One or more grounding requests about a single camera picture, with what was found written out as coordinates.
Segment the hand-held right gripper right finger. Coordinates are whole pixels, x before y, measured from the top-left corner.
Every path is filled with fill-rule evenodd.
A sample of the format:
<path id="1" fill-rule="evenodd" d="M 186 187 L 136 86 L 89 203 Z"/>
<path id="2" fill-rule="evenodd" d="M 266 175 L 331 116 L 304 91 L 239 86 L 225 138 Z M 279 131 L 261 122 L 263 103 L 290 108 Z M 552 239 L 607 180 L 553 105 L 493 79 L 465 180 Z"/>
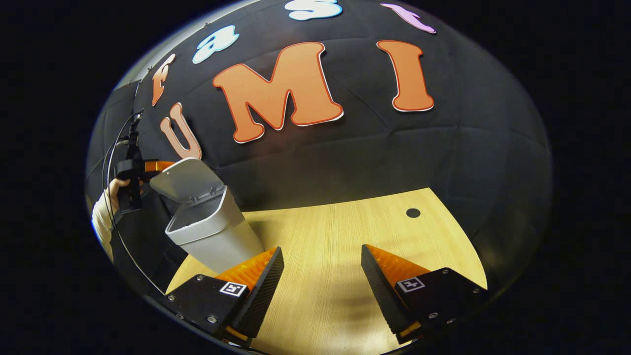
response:
<path id="1" fill-rule="evenodd" d="M 486 288 L 452 268 L 430 271 L 368 244 L 361 247 L 361 267 L 399 344 L 442 335 L 491 298 Z"/>

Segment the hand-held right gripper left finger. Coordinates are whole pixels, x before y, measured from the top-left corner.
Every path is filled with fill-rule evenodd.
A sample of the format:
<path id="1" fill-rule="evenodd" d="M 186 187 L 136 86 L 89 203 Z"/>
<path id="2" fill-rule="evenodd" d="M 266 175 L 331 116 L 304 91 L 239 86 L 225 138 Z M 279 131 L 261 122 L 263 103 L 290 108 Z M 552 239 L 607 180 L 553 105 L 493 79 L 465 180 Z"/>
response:
<path id="1" fill-rule="evenodd" d="M 283 270 L 282 250 L 275 247 L 218 276 L 192 276 L 166 294 L 165 308 L 218 341 L 249 348 Z"/>

